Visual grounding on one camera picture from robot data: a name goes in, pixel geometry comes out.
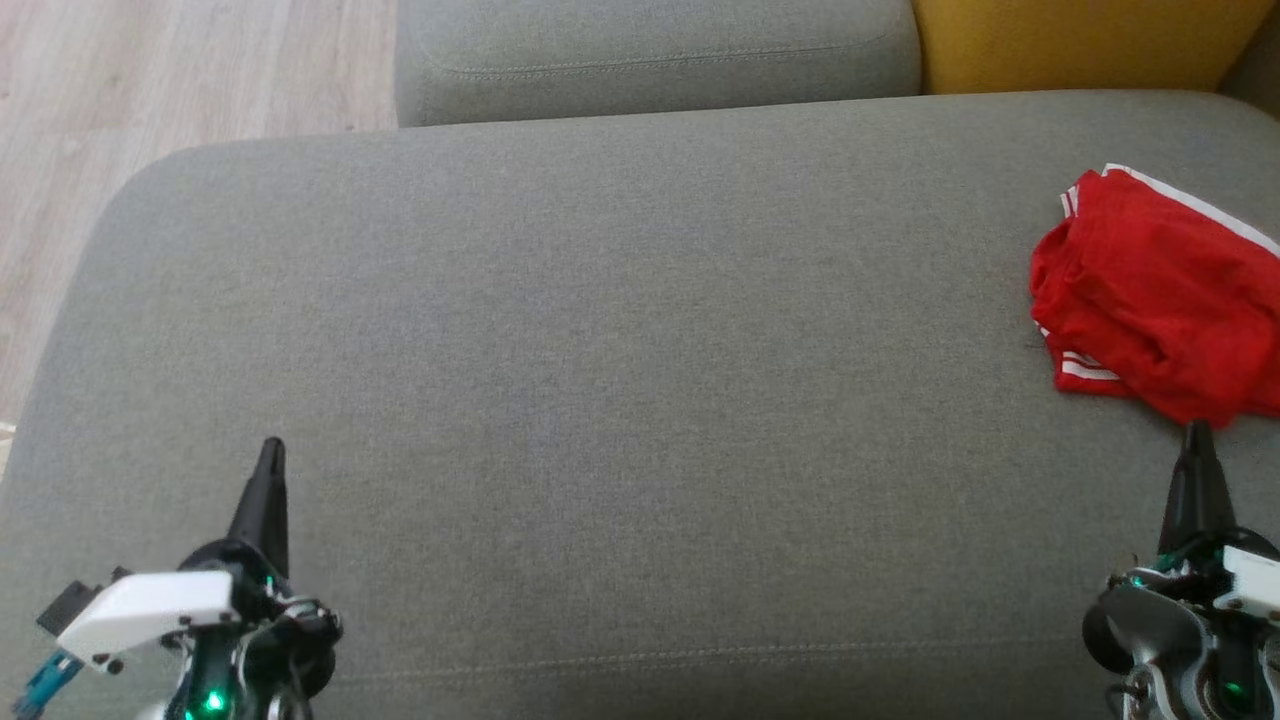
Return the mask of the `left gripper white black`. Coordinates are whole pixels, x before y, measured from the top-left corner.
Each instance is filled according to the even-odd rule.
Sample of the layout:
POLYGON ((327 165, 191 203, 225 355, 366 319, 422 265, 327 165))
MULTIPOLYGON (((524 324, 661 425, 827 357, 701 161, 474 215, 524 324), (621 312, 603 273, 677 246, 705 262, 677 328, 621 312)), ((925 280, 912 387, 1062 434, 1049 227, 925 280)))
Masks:
POLYGON ((262 442, 225 539, 175 571, 127 573, 93 591, 58 648, 118 674, 123 653, 164 644, 180 656, 160 719, 311 719, 337 667, 340 615, 288 582, 285 445, 262 442))

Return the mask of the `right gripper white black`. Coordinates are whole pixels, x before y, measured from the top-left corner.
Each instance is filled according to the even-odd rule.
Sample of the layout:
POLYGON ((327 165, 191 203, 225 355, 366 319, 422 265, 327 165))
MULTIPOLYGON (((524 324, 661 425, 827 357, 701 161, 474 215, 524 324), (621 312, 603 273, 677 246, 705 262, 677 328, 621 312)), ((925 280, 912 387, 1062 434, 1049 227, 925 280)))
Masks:
MULTIPOLYGON (((1190 421, 1158 555, 1235 524, 1213 429, 1190 421)), ((1224 544, 1201 566, 1129 571, 1128 652, 1130 719, 1277 717, 1277 560, 1224 544)))

